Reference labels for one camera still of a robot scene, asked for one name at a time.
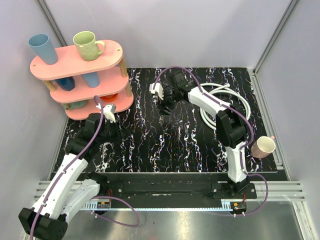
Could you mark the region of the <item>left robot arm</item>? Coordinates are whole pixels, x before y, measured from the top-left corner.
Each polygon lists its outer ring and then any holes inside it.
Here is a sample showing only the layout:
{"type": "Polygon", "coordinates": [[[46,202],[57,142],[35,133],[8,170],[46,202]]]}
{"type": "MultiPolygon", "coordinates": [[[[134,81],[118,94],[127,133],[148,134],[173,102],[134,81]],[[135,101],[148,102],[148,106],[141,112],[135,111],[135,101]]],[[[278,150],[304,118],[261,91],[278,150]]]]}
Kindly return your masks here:
{"type": "Polygon", "coordinates": [[[22,208],[18,215],[31,240],[61,240],[72,218],[91,200],[97,200],[94,209],[99,215],[105,213],[111,202],[104,200],[112,193],[106,176],[90,172],[77,190],[70,191],[100,146],[122,139],[122,126],[113,113],[89,115],[69,141],[63,161],[44,193],[32,207],[22,208]]]}

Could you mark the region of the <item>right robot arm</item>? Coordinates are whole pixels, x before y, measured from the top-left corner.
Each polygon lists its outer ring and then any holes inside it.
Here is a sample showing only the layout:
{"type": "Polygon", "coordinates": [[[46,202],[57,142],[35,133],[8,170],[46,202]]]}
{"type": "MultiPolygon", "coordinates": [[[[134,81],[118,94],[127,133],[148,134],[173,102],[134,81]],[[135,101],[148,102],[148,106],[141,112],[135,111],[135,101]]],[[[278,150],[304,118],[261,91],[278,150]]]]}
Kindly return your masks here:
{"type": "Polygon", "coordinates": [[[249,144],[247,135],[252,136],[253,130],[242,113],[242,107],[213,96],[197,79],[186,79],[180,70],[169,75],[169,86],[162,87],[159,80],[157,78],[149,86],[149,91],[157,95],[162,115],[168,115],[177,102],[186,101],[214,117],[216,138],[225,147],[228,164],[228,182],[222,186],[222,191],[235,199],[244,196],[250,184],[245,148],[249,144]]]}

